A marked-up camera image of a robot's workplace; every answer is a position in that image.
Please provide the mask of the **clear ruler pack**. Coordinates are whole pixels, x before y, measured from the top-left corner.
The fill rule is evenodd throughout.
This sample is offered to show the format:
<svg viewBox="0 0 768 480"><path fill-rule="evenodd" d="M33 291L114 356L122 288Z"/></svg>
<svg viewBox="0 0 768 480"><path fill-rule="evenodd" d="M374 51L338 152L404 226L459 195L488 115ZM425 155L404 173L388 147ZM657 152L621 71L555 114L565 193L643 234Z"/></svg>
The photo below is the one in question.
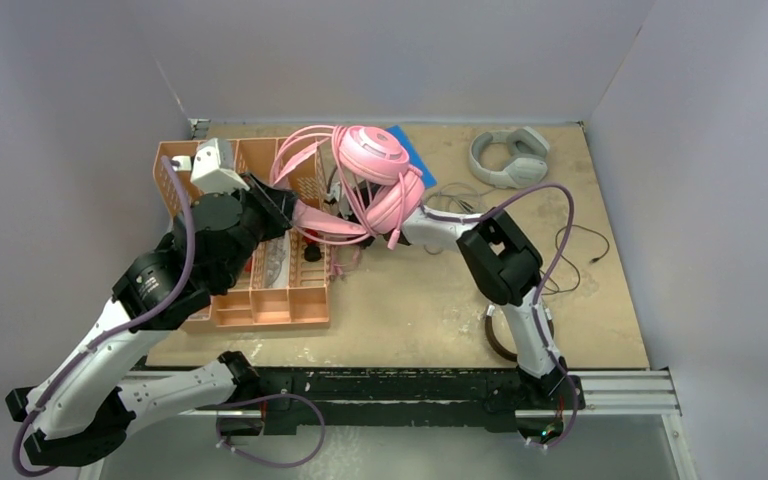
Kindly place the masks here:
<svg viewBox="0 0 768 480"><path fill-rule="evenodd" d="M266 243L264 257L263 287L265 289L285 288L289 284L290 237Z"/></svg>

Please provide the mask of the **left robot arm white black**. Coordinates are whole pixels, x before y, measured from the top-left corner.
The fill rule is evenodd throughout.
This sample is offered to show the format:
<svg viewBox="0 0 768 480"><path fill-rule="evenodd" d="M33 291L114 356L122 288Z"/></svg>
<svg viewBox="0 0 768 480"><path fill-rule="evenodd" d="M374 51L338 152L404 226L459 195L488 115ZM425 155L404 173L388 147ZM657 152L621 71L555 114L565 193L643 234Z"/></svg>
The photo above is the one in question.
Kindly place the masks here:
<svg viewBox="0 0 768 480"><path fill-rule="evenodd" d="M259 376L238 351L159 380L128 385L124 377L153 346L237 283L257 247L290 228L298 199L244 174L241 188L189 202L156 248L138 256L114 284L100 317L63 364L39 385L7 395L8 410L21 425L15 468L33 477L86 466L181 412L252 405Z"/></svg>

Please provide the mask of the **peach plastic desk organizer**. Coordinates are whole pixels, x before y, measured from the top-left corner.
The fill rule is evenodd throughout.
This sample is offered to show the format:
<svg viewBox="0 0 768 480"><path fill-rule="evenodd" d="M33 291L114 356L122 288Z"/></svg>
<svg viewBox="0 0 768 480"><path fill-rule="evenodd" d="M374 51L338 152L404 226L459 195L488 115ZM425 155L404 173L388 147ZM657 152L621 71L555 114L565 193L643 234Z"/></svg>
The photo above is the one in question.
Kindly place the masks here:
<svg viewBox="0 0 768 480"><path fill-rule="evenodd" d="M286 137L230 139L236 157L236 171L252 173L262 181L269 172L278 148ZM155 184L170 217L180 210L180 202L172 180L160 164L161 157L193 155L205 140L165 141L158 145L153 167ZM308 159L289 175L289 187L301 200L314 208L324 206L325 173L320 153ZM238 283L224 296L212 297L211 304L192 314L180 327L188 334L242 332L325 327L329 317L328 247L320 246L323 258L306 262L303 257L304 237L290 230L289 284L285 288L263 287L266 243L261 244L244 266Z"/></svg>

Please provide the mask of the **pink wired headphones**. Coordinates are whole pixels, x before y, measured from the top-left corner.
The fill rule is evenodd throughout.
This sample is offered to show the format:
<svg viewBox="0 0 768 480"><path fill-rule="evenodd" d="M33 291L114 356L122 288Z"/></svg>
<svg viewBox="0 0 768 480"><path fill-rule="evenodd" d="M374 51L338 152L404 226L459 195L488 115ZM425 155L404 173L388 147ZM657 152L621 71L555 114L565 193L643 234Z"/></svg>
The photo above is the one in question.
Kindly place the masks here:
<svg viewBox="0 0 768 480"><path fill-rule="evenodd" d="M385 237L387 248L399 242L402 226L418 209L425 191L423 172L411 163L390 132L364 125L311 125L290 134L278 148L268 184L289 185L289 175L327 145L340 185L338 200L348 204L352 220L298 201L292 225L310 242L339 247Z"/></svg>

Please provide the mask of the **brown on-ear headphones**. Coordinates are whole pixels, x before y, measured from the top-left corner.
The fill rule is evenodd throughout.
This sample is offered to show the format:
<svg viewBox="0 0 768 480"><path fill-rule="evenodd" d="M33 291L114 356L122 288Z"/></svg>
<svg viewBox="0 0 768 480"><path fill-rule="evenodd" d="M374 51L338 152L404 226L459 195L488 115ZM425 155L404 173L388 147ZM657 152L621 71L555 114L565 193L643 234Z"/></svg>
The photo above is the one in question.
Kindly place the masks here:
<svg viewBox="0 0 768 480"><path fill-rule="evenodd" d="M597 256L592 257L589 261L589 265L593 265L599 261L601 261L603 258L605 258L611 251L611 241L608 239L608 237L601 232L598 232L594 229L584 227L582 225L573 224L571 228L582 230L586 233L593 234L600 238L604 244L605 248L604 250ZM558 294L564 294L564 293L571 293L577 290L581 283L582 283L582 274L581 270L578 268L578 266L572 262L570 259L568 259L565 255L561 255L560 259L565 262L569 267L572 268L574 274L575 274L575 283L568 287L568 288L562 288L552 277L549 277L548 279L548 287L545 289L546 295L558 295ZM495 331L494 331L494 322L493 322L493 312L492 312L493 305L488 306L488 310L484 314L483 317L483 325L484 325L484 333L485 338L492 349L492 351L501 357L502 359L510 362L515 362L517 360L517 355L514 351L506 348L501 341L498 339Z"/></svg>

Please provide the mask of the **grey over-ear headphones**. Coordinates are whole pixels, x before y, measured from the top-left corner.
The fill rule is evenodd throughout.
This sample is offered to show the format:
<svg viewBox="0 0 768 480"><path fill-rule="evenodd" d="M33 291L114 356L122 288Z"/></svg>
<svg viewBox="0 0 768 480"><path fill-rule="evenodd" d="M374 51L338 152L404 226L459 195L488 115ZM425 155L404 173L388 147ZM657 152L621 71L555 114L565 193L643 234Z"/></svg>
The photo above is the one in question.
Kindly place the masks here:
<svg viewBox="0 0 768 480"><path fill-rule="evenodd" d="M505 147L507 159L501 166L488 166L483 155L496 144ZM490 189L479 192L470 184L452 182L428 194L421 207L438 210L432 203L446 199L449 204L456 204L462 214L482 215L487 208L483 202L487 194L497 190L523 190L543 182L549 171L550 152L549 141L530 126L480 133L470 142L465 162L472 177Z"/></svg>

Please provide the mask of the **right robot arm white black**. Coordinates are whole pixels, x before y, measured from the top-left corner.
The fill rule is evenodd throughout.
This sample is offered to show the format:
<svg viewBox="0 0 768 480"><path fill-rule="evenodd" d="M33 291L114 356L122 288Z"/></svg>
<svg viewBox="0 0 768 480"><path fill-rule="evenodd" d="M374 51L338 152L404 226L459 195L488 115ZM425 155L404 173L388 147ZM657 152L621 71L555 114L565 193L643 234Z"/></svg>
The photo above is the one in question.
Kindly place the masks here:
<svg viewBox="0 0 768 480"><path fill-rule="evenodd" d="M549 332L541 297L542 257L508 213L482 216L420 208L403 222L400 235L411 245L441 247L462 256L477 289L504 314L517 369L524 376L521 392L529 404L544 407L563 387L576 390Z"/></svg>

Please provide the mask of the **blue notebook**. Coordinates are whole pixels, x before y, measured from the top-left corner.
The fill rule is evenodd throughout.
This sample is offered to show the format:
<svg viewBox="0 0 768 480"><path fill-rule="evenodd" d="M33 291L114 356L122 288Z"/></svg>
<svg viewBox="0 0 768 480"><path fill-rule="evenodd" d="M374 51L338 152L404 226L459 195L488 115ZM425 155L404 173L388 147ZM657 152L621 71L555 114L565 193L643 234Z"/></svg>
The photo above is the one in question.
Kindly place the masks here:
<svg viewBox="0 0 768 480"><path fill-rule="evenodd" d="M426 189L431 189L437 185L437 180L431 173L406 132L399 125L392 125L386 128L386 131L395 137L405 148L409 155L410 164L420 170L422 181Z"/></svg>

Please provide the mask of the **black base frame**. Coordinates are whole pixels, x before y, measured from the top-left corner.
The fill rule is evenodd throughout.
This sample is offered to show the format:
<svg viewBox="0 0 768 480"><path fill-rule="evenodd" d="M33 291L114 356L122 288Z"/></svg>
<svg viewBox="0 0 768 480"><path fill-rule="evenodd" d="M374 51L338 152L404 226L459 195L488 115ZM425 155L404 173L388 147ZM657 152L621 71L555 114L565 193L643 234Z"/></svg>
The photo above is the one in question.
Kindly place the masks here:
<svg viewBox="0 0 768 480"><path fill-rule="evenodd" d="M293 435L300 427L469 427L519 433L533 442L554 439L572 420L588 416L677 414L666 371L585 370L569 388L549 396L513 368L261 367L264 406L211 413L224 437Z"/></svg>

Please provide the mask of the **red black stamp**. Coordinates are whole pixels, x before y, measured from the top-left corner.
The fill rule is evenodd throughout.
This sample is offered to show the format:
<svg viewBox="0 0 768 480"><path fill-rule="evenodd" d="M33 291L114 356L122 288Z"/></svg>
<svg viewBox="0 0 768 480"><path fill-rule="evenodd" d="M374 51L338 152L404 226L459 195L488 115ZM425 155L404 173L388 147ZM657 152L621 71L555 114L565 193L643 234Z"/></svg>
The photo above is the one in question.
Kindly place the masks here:
<svg viewBox="0 0 768 480"><path fill-rule="evenodd" d="M310 229L303 230L305 248L303 257L306 262L315 263L323 258L320 242L317 240L316 232Z"/></svg>

